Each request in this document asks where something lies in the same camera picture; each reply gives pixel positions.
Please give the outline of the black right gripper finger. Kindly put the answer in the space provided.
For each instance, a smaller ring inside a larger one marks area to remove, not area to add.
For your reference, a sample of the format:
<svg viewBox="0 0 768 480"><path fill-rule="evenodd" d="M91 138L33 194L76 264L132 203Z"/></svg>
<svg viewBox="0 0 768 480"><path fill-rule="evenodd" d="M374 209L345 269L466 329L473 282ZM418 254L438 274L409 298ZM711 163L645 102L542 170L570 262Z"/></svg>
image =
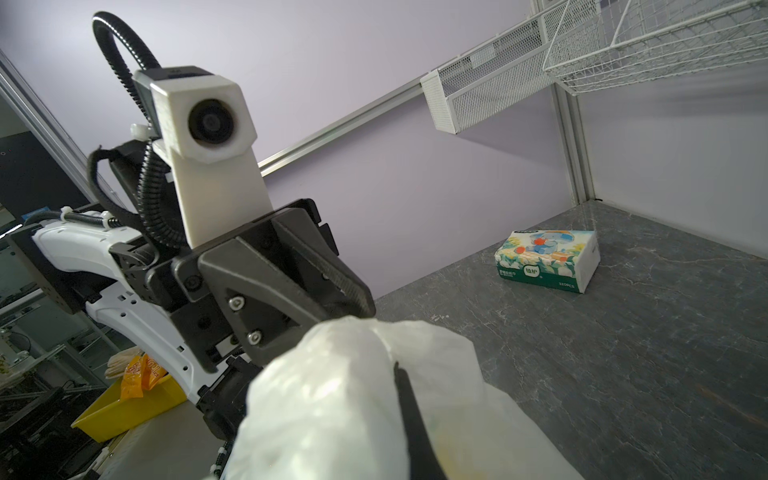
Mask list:
<svg viewBox="0 0 768 480"><path fill-rule="evenodd" d="M408 372L398 362L393 367L412 480L446 480L433 450Z"/></svg>

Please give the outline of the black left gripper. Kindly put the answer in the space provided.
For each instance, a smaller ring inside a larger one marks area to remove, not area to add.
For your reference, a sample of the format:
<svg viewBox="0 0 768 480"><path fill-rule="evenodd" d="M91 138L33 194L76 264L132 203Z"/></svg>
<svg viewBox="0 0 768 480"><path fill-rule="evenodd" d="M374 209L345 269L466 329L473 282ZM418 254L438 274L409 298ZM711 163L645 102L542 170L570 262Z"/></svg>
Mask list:
<svg viewBox="0 0 768 480"><path fill-rule="evenodd" d="M264 367L322 320L376 314L370 289L336 254L309 198L199 247L156 247L139 238L109 253L206 371L224 359L226 339Z"/></svg>

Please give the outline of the white plastic bag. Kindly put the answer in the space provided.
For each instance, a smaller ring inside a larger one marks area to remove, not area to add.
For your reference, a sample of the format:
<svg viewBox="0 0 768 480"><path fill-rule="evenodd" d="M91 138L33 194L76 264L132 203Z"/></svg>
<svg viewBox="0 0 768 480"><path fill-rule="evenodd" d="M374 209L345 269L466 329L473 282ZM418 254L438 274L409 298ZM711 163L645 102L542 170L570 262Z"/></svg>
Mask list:
<svg viewBox="0 0 768 480"><path fill-rule="evenodd" d="M575 479L473 343L424 321L347 316L313 327L251 382L228 479L410 479L395 363L447 479Z"/></svg>

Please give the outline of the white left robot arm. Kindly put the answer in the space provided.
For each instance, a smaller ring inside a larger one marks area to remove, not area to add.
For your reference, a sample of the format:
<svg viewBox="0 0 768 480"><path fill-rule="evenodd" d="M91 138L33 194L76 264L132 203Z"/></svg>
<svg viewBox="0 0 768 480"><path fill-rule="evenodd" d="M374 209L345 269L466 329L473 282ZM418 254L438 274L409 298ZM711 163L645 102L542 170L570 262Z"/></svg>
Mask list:
<svg viewBox="0 0 768 480"><path fill-rule="evenodd" d="M11 245L63 310L117 330L157 361L216 437L235 438L249 383L312 327L374 315L370 289L340 260L314 201L274 208L258 201L256 178L208 164L209 180L192 192L206 232L193 240L157 145L93 151L92 187L101 164L137 212L100 195L82 209L33 214Z"/></svg>

